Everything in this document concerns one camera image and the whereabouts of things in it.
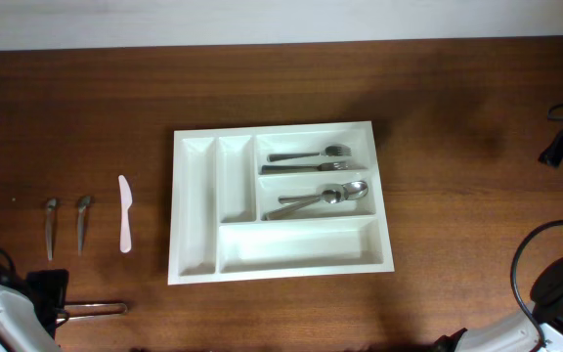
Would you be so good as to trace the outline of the steel spoon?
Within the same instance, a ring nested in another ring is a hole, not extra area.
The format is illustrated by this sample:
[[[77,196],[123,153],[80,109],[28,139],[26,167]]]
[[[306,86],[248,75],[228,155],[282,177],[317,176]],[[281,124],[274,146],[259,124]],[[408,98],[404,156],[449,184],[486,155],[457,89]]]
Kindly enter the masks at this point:
[[[295,211],[318,202],[329,204],[340,203],[345,199],[346,191],[341,185],[333,185],[325,187],[320,193],[315,195],[296,197],[293,201],[288,200],[284,207],[267,212],[263,218],[269,220],[281,220],[291,215]]]
[[[328,184],[322,186],[316,194],[306,196],[280,196],[278,197],[278,202],[281,204],[295,203],[320,196],[326,190],[339,191],[341,195],[343,195],[344,200],[357,200],[368,194],[368,183],[365,181],[353,181],[345,184]]]

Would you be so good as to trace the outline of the steel fork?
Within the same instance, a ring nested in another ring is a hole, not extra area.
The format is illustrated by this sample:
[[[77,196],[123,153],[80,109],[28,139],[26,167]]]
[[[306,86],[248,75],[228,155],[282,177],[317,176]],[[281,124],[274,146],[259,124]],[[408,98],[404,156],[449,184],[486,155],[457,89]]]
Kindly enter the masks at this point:
[[[284,174],[284,173],[300,173],[300,172],[327,172],[347,170],[349,163],[347,161],[325,162],[321,164],[305,164],[305,165],[263,165],[261,174]]]
[[[344,145],[330,145],[318,152],[294,153],[294,154],[269,154],[267,160],[277,162],[289,159],[314,157],[314,156],[351,156],[352,150]]]

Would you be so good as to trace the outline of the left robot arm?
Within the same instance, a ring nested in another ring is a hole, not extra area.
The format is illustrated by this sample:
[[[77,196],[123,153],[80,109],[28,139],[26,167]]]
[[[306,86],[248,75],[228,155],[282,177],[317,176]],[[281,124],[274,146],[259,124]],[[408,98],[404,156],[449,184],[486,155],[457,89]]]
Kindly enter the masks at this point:
[[[0,351],[59,351],[55,335],[65,312],[66,269],[22,277],[0,248]]]

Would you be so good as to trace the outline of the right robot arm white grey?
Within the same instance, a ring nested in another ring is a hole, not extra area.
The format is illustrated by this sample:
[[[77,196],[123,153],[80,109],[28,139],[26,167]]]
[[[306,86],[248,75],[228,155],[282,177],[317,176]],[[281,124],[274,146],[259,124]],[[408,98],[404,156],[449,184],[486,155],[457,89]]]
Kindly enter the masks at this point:
[[[542,232],[563,227],[562,220],[537,226],[517,247],[510,266],[510,286],[519,311],[482,329],[443,335],[429,348],[442,352],[563,351],[563,257],[536,279],[525,302],[517,284],[521,256]]]

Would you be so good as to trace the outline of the steel tongs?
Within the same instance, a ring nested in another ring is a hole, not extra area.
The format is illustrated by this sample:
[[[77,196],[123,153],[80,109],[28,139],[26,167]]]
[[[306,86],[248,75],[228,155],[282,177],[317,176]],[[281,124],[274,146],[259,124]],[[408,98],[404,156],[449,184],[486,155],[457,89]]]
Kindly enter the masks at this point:
[[[128,312],[129,307],[124,302],[67,303],[64,312],[58,314],[57,323],[118,317]]]

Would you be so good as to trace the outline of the small steel teaspoon far left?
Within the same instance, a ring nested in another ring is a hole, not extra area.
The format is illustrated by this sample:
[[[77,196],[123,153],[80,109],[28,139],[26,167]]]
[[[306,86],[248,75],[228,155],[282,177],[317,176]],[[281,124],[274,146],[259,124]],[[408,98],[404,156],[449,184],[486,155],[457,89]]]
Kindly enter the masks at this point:
[[[49,261],[53,260],[54,224],[55,224],[55,213],[56,213],[57,205],[58,205],[58,200],[56,198],[51,198],[46,203],[45,237],[46,237],[47,257]]]

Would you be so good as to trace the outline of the small steel teaspoon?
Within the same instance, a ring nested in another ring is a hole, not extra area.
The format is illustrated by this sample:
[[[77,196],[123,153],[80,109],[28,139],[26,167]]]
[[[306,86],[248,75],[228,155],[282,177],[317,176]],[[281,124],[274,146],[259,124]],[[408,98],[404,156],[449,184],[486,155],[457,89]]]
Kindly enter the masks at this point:
[[[46,237],[47,257],[49,261],[53,260],[54,224],[55,224],[55,213],[56,213],[57,205],[58,205],[58,200],[56,198],[51,198],[46,203],[45,237]]]
[[[83,252],[83,245],[85,240],[85,233],[86,233],[86,214],[88,207],[92,203],[91,196],[84,196],[82,197],[78,204],[78,216],[77,216],[77,249],[78,255],[81,256]]]

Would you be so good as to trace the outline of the white plastic knife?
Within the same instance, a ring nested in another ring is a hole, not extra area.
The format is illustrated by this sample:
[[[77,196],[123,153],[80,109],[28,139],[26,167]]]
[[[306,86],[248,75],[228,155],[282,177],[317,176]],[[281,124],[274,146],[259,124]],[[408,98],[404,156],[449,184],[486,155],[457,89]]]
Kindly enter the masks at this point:
[[[122,253],[127,253],[132,249],[129,209],[133,203],[133,198],[129,184],[123,175],[118,176],[118,185],[121,201],[119,249]]]

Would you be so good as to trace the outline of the steel spoon in tray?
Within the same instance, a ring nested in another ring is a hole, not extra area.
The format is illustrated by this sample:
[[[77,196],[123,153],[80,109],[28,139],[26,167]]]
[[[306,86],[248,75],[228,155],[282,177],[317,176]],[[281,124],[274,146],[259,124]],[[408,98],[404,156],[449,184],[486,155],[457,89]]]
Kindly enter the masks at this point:
[[[325,187],[320,193],[315,195],[296,197],[293,201],[288,200],[284,207],[267,212],[263,218],[269,220],[281,220],[291,215],[295,211],[318,202],[329,204],[340,203],[345,199],[346,191],[341,185],[333,185]]]

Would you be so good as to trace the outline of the white plastic cutlery tray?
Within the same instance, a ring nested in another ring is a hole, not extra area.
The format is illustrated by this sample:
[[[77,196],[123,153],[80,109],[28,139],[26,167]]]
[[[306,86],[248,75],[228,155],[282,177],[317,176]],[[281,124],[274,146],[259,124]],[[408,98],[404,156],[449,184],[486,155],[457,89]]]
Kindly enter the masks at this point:
[[[344,145],[351,156],[277,162],[269,154]],[[347,161],[340,171],[261,174],[263,165]],[[318,202],[281,220],[280,196],[368,183],[357,200]],[[168,281],[172,285],[390,272],[394,268],[372,126],[367,121],[178,131]]]

